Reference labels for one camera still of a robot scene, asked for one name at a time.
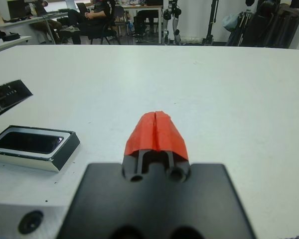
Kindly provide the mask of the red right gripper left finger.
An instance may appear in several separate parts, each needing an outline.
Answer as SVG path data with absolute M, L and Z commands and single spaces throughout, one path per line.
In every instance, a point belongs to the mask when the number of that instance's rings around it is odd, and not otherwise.
M 122 171 L 126 180 L 139 181 L 145 173 L 144 155 L 153 149 L 155 112 L 144 114 L 127 140 Z

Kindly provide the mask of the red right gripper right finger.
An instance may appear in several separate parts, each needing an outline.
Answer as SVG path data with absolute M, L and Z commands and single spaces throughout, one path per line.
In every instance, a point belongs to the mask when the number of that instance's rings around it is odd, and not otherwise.
M 155 139 L 157 150 L 167 154 L 168 179 L 185 182 L 190 171 L 185 141 L 171 117 L 163 111 L 155 112 Z

